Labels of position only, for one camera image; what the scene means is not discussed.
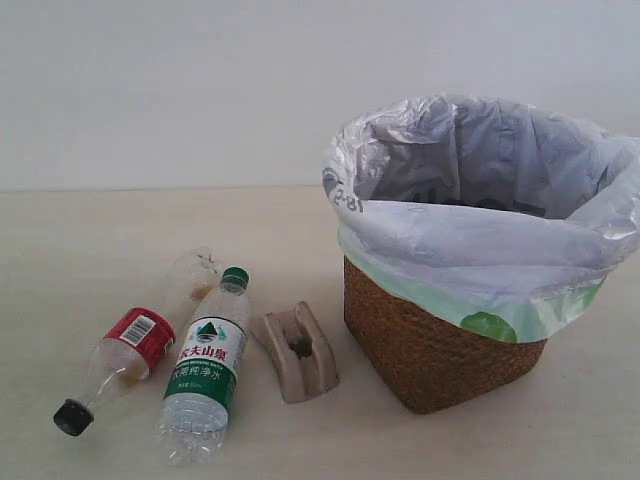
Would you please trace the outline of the beige paper pulp packaging piece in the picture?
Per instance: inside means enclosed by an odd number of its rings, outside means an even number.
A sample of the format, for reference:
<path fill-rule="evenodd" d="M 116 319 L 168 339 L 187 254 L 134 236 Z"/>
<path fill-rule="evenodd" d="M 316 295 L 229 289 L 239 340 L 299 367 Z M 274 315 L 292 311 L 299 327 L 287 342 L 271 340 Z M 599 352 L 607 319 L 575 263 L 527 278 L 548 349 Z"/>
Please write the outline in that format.
<path fill-rule="evenodd" d="M 333 349 L 307 302 L 253 318 L 250 331 L 275 367 L 285 402 L 306 402 L 339 384 Z"/>

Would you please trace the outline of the red label cola bottle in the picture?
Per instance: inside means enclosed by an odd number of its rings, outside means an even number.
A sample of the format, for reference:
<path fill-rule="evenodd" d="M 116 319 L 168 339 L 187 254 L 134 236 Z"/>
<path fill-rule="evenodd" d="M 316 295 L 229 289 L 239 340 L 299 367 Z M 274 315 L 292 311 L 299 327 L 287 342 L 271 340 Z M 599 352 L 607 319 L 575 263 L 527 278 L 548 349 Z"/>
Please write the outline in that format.
<path fill-rule="evenodd" d="M 55 425 L 79 436 L 99 410 L 145 381 L 218 285 L 223 268 L 208 247 L 182 254 L 150 294 L 129 308 L 95 344 L 82 387 L 54 413 Z"/>

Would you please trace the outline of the green label water bottle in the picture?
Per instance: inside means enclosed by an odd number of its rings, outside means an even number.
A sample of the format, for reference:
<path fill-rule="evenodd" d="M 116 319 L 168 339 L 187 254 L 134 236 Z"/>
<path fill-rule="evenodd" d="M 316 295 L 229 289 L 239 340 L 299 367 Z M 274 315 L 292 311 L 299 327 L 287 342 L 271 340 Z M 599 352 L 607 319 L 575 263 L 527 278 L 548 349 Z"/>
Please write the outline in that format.
<path fill-rule="evenodd" d="M 187 328 L 155 429 L 171 464 L 209 461 L 224 441 L 248 340 L 248 284 L 244 269 L 227 268 Z"/>

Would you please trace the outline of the woven brown wicker basket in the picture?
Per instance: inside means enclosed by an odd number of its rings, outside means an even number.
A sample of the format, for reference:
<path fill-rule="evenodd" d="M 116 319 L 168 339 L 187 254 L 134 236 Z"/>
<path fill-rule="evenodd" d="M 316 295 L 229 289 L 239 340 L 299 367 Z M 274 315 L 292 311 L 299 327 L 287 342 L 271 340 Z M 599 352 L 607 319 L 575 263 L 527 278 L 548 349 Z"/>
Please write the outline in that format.
<path fill-rule="evenodd" d="M 382 289 L 343 262 L 344 322 L 392 393 L 411 412 L 449 408 L 531 371 L 546 346 L 505 343 L 454 326 Z"/>

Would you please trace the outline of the white plastic bin liner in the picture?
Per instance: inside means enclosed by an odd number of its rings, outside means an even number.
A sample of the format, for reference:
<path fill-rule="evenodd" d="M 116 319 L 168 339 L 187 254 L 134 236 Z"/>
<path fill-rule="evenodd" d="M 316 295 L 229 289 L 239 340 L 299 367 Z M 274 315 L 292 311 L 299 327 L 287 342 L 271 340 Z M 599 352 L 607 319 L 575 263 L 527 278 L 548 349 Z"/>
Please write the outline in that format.
<path fill-rule="evenodd" d="M 332 137 L 346 258 L 386 292 L 510 343 L 580 317 L 639 246 L 639 142 L 500 98 L 413 97 Z"/>

